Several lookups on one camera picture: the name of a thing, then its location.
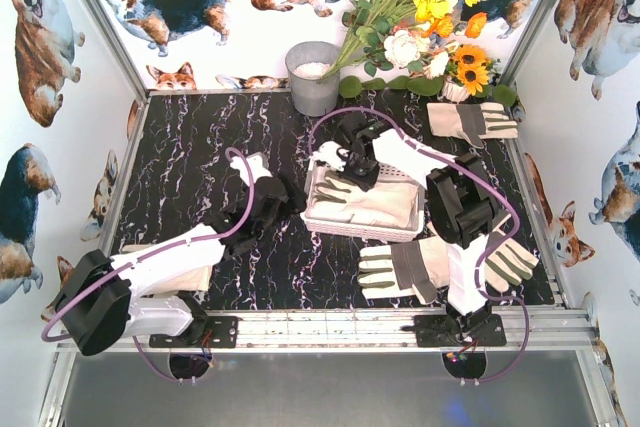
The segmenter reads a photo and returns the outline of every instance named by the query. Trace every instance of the plastic basket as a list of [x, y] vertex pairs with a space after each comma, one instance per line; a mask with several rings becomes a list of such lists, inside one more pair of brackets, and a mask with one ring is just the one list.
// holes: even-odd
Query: plastic basket
[[[316, 162], [310, 162], [307, 180], [305, 182], [305, 192], [307, 196], [312, 191], [316, 182], [320, 179], [321, 169]], [[411, 177], [399, 171], [395, 167], [380, 164], [379, 180], [386, 181], [409, 181], [416, 183]], [[407, 229], [396, 229], [389, 227], [377, 227], [371, 225], [350, 224], [347, 222], [337, 222], [330, 220], [314, 219], [307, 215], [307, 211], [300, 214], [307, 229], [311, 232], [321, 234], [344, 235], [347, 237], [361, 237], [363, 239], [375, 239], [386, 242], [411, 242], [424, 229], [424, 188], [418, 186], [416, 201], [413, 204], [411, 222]]]

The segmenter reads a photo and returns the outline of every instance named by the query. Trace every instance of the marble surface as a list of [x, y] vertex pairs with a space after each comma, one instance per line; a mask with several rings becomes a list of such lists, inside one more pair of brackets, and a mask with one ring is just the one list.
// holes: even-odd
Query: marble surface
[[[469, 150], [463, 141], [433, 138], [426, 100], [410, 93], [370, 92], [358, 102], [341, 102], [347, 105], [390, 114], [409, 135], [442, 152], [459, 155]], [[113, 253], [127, 244], [157, 243], [179, 235], [240, 198], [244, 185], [224, 157], [226, 147], [245, 154], [264, 152], [272, 171], [288, 172], [304, 186], [313, 123], [294, 110], [286, 92], [153, 97]], [[334, 118], [319, 129], [316, 145], [333, 138], [336, 124]], [[505, 146], [489, 141], [478, 153], [493, 185], [522, 216], [516, 240], [537, 253]], [[419, 306], [413, 297], [367, 301], [362, 296], [356, 283], [359, 249], [377, 244], [311, 233], [296, 216], [268, 232], [252, 252], [216, 266], [209, 292], [195, 297], [213, 310]], [[529, 305], [553, 303], [541, 264], [513, 293]], [[445, 297], [446, 290], [437, 302]]]

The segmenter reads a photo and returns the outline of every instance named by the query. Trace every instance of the purple cable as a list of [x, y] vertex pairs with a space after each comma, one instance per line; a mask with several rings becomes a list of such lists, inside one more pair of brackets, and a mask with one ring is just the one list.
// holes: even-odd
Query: purple cable
[[[234, 147], [228, 147], [225, 150], [225, 156], [226, 156], [228, 161], [231, 161], [231, 159], [232, 159], [231, 154], [234, 154], [237, 157], [240, 157], [240, 160], [242, 160], [242, 163], [244, 164], [245, 168], [247, 169], [247, 173], [248, 173], [248, 176], [249, 176], [249, 199], [247, 201], [247, 208], [244, 211], [244, 213], [242, 214], [242, 217], [240, 218], [238, 223], [236, 225], [234, 225], [227, 232], [224, 232], [222, 234], [201, 235], [199, 237], [192, 238], [191, 242], [200, 242], [200, 241], [205, 241], [205, 240], [219, 240], [219, 239], [224, 239], [224, 238], [230, 237], [231, 235], [235, 234], [240, 229], [240, 227], [242, 227], [242, 225], [246, 222], [247, 218], [249, 218], [249, 214], [251, 213], [251, 208], [253, 207], [253, 199], [255, 197], [255, 186], [253, 185], [253, 174], [251, 173], [251, 166], [249, 165], [249, 162], [247, 162], [246, 157], [244, 155], [242, 155], [242, 152], [240, 152], [238, 149], [236, 149]], [[137, 262], [142, 262], [144, 260], [147, 260], [147, 259], [153, 257], [154, 255], [160, 254], [160, 253], [165, 252], [165, 251], [167, 251], [169, 249], [173, 249], [174, 247], [178, 247], [178, 246], [184, 245], [186, 243], [187, 243], [186, 240], [178, 240], [178, 241], [173, 242], [171, 244], [168, 244], [168, 245], [165, 245], [163, 247], [160, 247], [159, 249], [156, 249], [156, 250], [154, 250], [152, 252], [148, 252], [146, 254], [143, 254], [140, 257], [138, 257], [136, 260], [137, 260]], [[40, 336], [41, 339], [44, 340], [45, 342], [59, 342], [61, 340], [66, 340], [66, 339], [71, 338], [71, 335], [69, 335], [69, 334], [63, 334], [63, 335], [58, 335], [58, 336], [55, 336], [55, 337], [49, 337], [49, 332], [51, 332], [51, 329], [53, 328], [53, 326], [56, 325], [62, 319], [62, 317], [64, 317], [71, 309], [73, 309], [76, 305], [78, 305], [80, 302], [82, 302], [82, 300], [84, 300], [88, 295], [90, 295], [92, 292], [95, 292], [98, 288], [103, 286], [105, 283], [109, 282], [111, 279], [116, 277], [118, 274], [120, 274], [120, 272], [123, 272], [123, 271], [125, 271], [125, 270], [127, 270], [127, 269], [129, 269], [129, 268], [131, 268], [133, 266], [134, 266], [133, 263], [128, 262], [125, 265], [123, 265], [122, 267], [118, 267], [116, 270], [114, 270], [112, 272], [109, 272], [104, 277], [102, 277], [100, 280], [97, 280], [96, 282], [91, 284], [89, 287], [84, 289], [80, 294], [78, 294], [76, 297], [74, 297], [73, 300], [71, 300], [71, 302], [69, 302], [62, 309], [60, 309], [60, 311], [57, 312], [51, 318], [51, 320], [49, 322], [47, 322], [47, 325], [44, 327], [44, 330], [42, 331], [42, 334]], [[158, 374], [163, 379], [170, 380], [172, 382], [173, 381], [179, 382], [177, 379], [174, 379], [173, 377], [169, 377], [166, 374], [162, 373], [155, 365], [153, 365], [151, 360], [145, 355], [144, 351], [142, 350], [142, 346], [140, 345], [140, 342], [138, 341], [138, 339], [136, 337], [133, 337], [133, 342], [134, 342], [136, 348], [138, 349], [138, 352], [140, 352], [140, 354], [142, 355], [144, 361], [147, 363], [147, 365], [156, 374]]]
[[383, 114], [382, 112], [378, 112], [377, 110], [366, 109], [364, 107], [344, 107], [342, 109], [334, 110], [333, 112], [325, 115], [320, 120], [318, 120], [318, 122], [316, 122], [315, 125], [313, 126], [313, 128], [311, 129], [311, 133], [309, 134], [309, 155], [313, 154], [314, 134], [316, 133], [316, 130], [318, 129], [320, 124], [326, 122], [331, 117], [334, 117], [334, 116], [340, 115], [340, 114], [345, 114], [347, 112], [362, 112], [362, 113], [365, 113], [365, 114], [369, 113], [369, 114], [376, 115], [376, 116], [382, 118], [383, 120], [387, 121], [391, 125], [391, 127], [396, 131], [396, 133], [398, 134], [400, 139], [406, 145], [411, 147], [416, 152], [419, 152], [422, 155], [425, 155], [426, 157], [429, 157], [431, 159], [434, 159], [434, 160], [437, 160], [439, 162], [442, 162], [442, 163], [448, 165], [449, 167], [452, 167], [452, 168], [456, 169], [461, 174], [466, 175], [471, 180], [473, 180], [476, 184], [480, 185], [487, 192], [489, 192], [491, 195], [493, 195], [498, 201], [500, 201], [500, 203], [502, 205], [504, 205], [504, 207], [507, 209], [509, 214], [511, 214], [511, 217], [513, 219], [513, 228], [509, 231], [508, 234], [506, 234], [498, 242], [496, 242], [495, 245], [487, 246], [487, 249], [482, 254], [480, 254], [480, 256], [478, 257], [478, 261], [476, 262], [476, 268], [475, 268], [475, 274], [474, 274], [476, 287], [477, 287], [478, 291], [480, 292], [480, 294], [485, 299], [491, 300], [493, 302], [502, 302], [502, 301], [505, 301], [505, 300], [507, 300], [507, 301], [510, 300], [510, 301], [516, 302], [516, 303], [520, 304], [520, 307], [522, 307], [522, 312], [524, 314], [524, 323], [525, 323], [524, 339], [522, 340], [522, 346], [520, 348], [520, 351], [518, 352], [518, 355], [501, 372], [498, 372], [497, 374], [491, 375], [489, 377], [484, 377], [484, 378], [478, 379], [478, 380], [479, 380], [479, 382], [490, 382], [492, 380], [496, 380], [496, 379], [501, 378], [502, 376], [506, 375], [511, 370], [513, 370], [513, 368], [516, 366], [516, 364], [518, 362], [520, 362], [520, 360], [522, 358], [522, 355], [524, 354], [524, 352], [525, 352], [525, 350], [527, 348], [527, 344], [529, 343], [529, 327], [530, 327], [530, 324], [529, 324], [529, 311], [527, 310], [527, 306], [525, 305], [524, 301], [522, 299], [520, 299], [519, 297], [516, 297], [516, 296], [513, 296], [513, 295], [494, 297], [492, 295], [487, 294], [484, 291], [484, 286], [480, 285], [480, 267], [482, 266], [482, 263], [491, 254], [493, 254], [504, 242], [506, 242], [507, 240], [509, 240], [510, 238], [512, 238], [516, 234], [516, 232], [520, 228], [520, 217], [518, 216], [518, 213], [513, 208], [513, 206], [509, 203], [509, 201], [506, 199], [506, 197], [504, 197], [500, 192], [498, 192], [487, 181], [485, 181], [484, 179], [481, 179], [480, 177], [478, 177], [473, 172], [469, 171], [468, 169], [465, 169], [464, 167], [462, 167], [461, 165], [456, 164], [455, 162], [452, 162], [451, 160], [447, 159], [444, 156], [441, 156], [441, 155], [438, 155], [436, 153], [429, 152], [429, 151], [421, 149], [414, 139], [412, 139], [411, 137], [409, 137], [407, 134], [405, 134], [403, 132], [403, 130], [400, 128], [400, 126], [396, 123], [395, 120], [393, 120], [387, 114]]

